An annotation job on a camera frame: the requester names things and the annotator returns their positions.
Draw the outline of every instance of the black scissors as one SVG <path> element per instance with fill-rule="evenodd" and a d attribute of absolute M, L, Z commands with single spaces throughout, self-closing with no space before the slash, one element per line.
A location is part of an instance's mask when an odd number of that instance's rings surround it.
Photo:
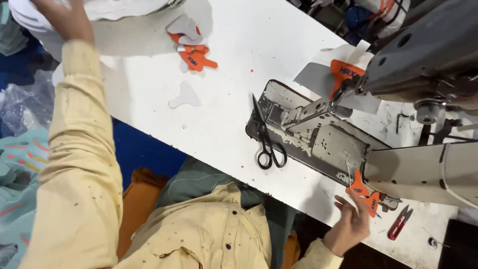
<path fill-rule="evenodd" d="M 257 121 L 257 133 L 259 134 L 259 139 L 262 142 L 262 152 L 259 153 L 257 157 L 257 163 L 259 164 L 260 168 L 266 170 L 271 168 L 272 161 L 274 161 L 275 165 L 279 168 L 284 167 L 285 163 L 287 163 L 287 154 L 285 152 L 285 148 L 282 146 L 281 143 L 277 141 L 272 141 L 271 137 L 269 136 L 269 132 L 267 131 L 266 121 L 264 120 L 264 116 L 262 115 L 261 109 L 259 108 L 259 104 L 257 103 L 256 97 L 254 94 L 252 95 L 252 100 L 254 101 L 254 115 L 255 120 Z M 276 146 L 284 155 L 284 161 L 282 164 L 279 164 L 277 158 L 275 157 L 274 150 L 272 149 L 273 146 Z M 269 157 L 268 163 L 263 165 L 261 163 L 261 156 L 267 155 Z"/>

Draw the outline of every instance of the hand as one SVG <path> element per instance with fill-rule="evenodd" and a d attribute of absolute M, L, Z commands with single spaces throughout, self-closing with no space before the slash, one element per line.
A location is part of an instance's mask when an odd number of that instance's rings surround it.
<path fill-rule="evenodd" d="M 335 206 L 342 212 L 342 217 L 323 240 L 324 245 L 339 257 L 370 235 L 368 207 L 354 191 L 350 191 L 349 195 L 357 205 L 358 213 L 347 200 L 336 195 L 338 202 L 335 202 Z"/>
<path fill-rule="evenodd" d="M 83 7 L 83 0 L 71 0 L 71 9 L 55 0 L 31 0 L 65 40 L 79 39 L 95 44 L 93 28 Z"/>

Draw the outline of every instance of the yellow shirt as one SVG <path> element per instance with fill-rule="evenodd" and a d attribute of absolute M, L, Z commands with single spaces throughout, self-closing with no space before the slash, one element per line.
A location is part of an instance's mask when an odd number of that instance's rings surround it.
<path fill-rule="evenodd" d="M 63 72 L 55 89 L 50 163 L 40 174 L 37 214 L 21 269 L 269 268 L 264 207 L 243 210 L 234 183 L 155 210 L 118 263 L 122 178 L 97 50 L 67 42 Z M 294 268 L 337 269 L 341 261 L 316 240 Z"/>

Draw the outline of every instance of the white table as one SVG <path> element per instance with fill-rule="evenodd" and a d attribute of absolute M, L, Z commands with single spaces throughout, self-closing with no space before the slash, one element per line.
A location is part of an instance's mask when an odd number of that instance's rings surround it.
<path fill-rule="evenodd" d="M 208 38 L 207 57 L 219 64 L 218 70 L 205 70 L 204 78 L 181 73 L 181 59 L 166 34 L 166 26 L 184 12 Z M 270 79 L 316 98 L 292 80 L 319 49 L 344 40 L 284 0 L 189 0 L 178 10 L 96 22 L 94 28 L 114 117 L 323 223 L 333 225 L 340 218 L 333 195 L 344 195 L 343 186 L 294 160 L 284 168 L 260 169 L 261 145 L 246 135 L 245 126 L 251 94 L 260 96 Z M 167 103 L 184 80 L 202 106 L 173 110 Z M 411 105 L 382 103 L 378 116 L 354 112 L 351 122 L 391 146 L 416 145 L 421 130 L 416 123 L 407 129 L 408 120 L 403 121 L 400 135 L 395 134 L 400 111 L 409 113 Z M 385 230 L 407 204 L 414 214 L 390 241 Z M 452 206 L 404 201 L 397 211 L 382 213 L 382 220 L 371 220 L 372 234 L 364 243 L 413 268 L 436 268 L 441 245 L 430 250 L 428 233 L 443 241 L 448 219 L 456 213 Z"/>

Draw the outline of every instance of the shirt sleeve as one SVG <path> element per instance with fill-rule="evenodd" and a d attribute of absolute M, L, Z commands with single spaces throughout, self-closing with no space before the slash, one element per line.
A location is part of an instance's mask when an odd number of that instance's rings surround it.
<path fill-rule="evenodd" d="M 310 243 L 302 259 L 298 260 L 293 269 L 338 269 L 344 258 L 335 256 L 317 239 Z"/>
<path fill-rule="evenodd" d="M 111 268 L 122 218 L 122 178 L 93 45 L 63 46 L 65 78 L 55 88 L 49 164 L 21 269 Z"/>

